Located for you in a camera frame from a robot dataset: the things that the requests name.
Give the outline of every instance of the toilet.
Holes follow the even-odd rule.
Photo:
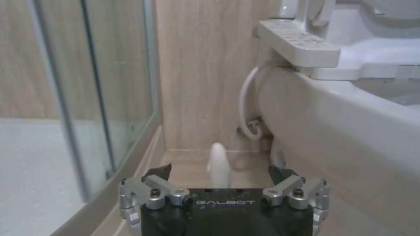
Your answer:
[[[257,29],[289,63],[257,81],[271,161],[330,181],[354,234],[420,235],[420,1],[281,0]]]

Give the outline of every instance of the glass panel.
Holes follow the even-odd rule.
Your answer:
[[[89,198],[111,172],[79,1],[39,0]]]
[[[114,162],[151,115],[142,1],[85,0]]]
[[[0,1],[0,235],[43,236],[83,206],[25,0]]]

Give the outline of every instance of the white hose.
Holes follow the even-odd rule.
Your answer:
[[[254,126],[255,134],[251,133],[246,126],[246,118],[245,118],[245,98],[249,90],[249,85],[251,84],[253,79],[255,78],[255,75],[259,71],[269,67],[275,67],[278,65],[278,62],[275,60],[270,60],[265,62],[263,64],[258,65],[253,70],[250,71],[249,75],[246,76],[246,79],[242,84],[241,92],[238,94],[238,120],[239,120],[239,127],[242,129],[243,135],[250,140],[258,140],[262,136],[262,130],[258,125]]]

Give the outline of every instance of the robotic hand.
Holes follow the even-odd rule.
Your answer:
[[[119,211],[134,236],[314,236],[327,216],[329,185],[267,167],[266,189],[182,189],[170,165],[119,184]]]

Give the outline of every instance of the shower enclosure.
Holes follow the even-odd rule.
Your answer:
[[[151,0],[0,0],[0,236],[110,210],[161,124],[153,14]]]

